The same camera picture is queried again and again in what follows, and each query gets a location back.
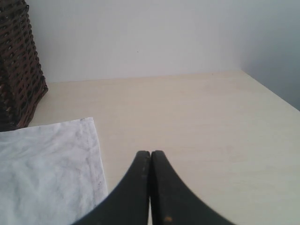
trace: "black plastic claw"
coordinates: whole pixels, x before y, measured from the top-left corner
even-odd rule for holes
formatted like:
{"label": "black plastic claw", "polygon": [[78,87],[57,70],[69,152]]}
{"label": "black plastic claw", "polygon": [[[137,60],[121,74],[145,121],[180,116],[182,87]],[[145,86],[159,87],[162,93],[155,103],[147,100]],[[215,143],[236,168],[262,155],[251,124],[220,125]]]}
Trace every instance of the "black plastic claw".
{"label": "black plastic claw", "polygon": [[137,152],[118,186],[93,211],[73,225],[146,225],[149,168],[150,153]]}
{"label": "black plastic claw", "polygon": [[153,225],[233,225],[188,189],[163,151],[151,155],[149,185]]}

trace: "woven wicker texture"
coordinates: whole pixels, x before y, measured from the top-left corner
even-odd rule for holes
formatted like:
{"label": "woven wicker texture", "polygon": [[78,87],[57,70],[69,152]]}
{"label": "woven wicker texture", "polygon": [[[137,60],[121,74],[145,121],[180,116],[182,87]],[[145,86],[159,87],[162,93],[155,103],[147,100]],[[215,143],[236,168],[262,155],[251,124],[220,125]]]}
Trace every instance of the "woven wicker texture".
{"label": "woven wicker texture", "polygon": [[28,126],[48,91],[23,0],[0,0],[0,131]]}

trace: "white cloth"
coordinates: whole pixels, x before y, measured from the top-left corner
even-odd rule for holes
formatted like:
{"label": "white cloth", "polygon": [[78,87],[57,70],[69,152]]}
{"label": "white cloth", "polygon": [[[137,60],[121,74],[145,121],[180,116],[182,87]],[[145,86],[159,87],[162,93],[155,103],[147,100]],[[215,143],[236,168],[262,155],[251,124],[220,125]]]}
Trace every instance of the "white cloth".
{"label": "white cloth", "polygon": [[69,225],[106,196],[92,118],[0,133],[0,225]]}

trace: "light wooden tabletop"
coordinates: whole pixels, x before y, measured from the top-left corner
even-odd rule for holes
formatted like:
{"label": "light wooden tabletop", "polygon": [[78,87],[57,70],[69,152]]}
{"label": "light wooden tabletop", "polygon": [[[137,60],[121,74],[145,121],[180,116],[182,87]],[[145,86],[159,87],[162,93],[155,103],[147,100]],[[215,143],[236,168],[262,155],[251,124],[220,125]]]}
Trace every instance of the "light wooden tabletop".
{"label": "light wooden tabletop", "polygon": [[31,126],[93,117],[109,190],[138,150],[237,225],[300,224],[300,112],[236,72],[49,83]]}

